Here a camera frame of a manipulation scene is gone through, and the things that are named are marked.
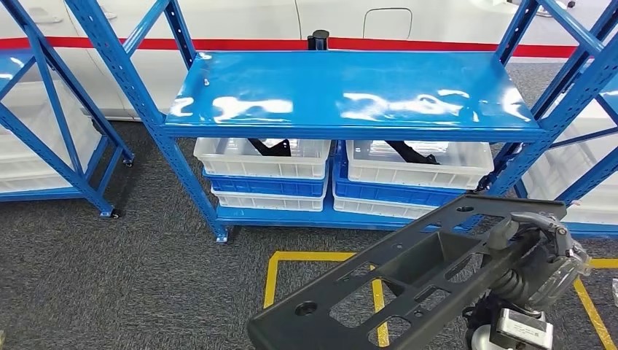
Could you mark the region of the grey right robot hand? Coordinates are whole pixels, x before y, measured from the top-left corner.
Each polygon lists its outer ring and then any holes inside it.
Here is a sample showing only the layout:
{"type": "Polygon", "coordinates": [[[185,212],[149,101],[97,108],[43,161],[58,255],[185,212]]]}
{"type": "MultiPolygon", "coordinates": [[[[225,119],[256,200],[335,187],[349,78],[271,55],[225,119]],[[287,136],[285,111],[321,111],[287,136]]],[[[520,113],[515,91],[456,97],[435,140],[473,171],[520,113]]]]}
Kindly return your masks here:
{"type": "Polygon", "coordinates": [[[541,212],[512,212],[494,225],[488,247],[501,251],[516,238],[531,238],[533,246],[515,259],[515,266],[490,286],[492,293],[526,311],[543,311],[554,304],[575,279],[590,274],[591,258],[556,216],[541,212]]]}

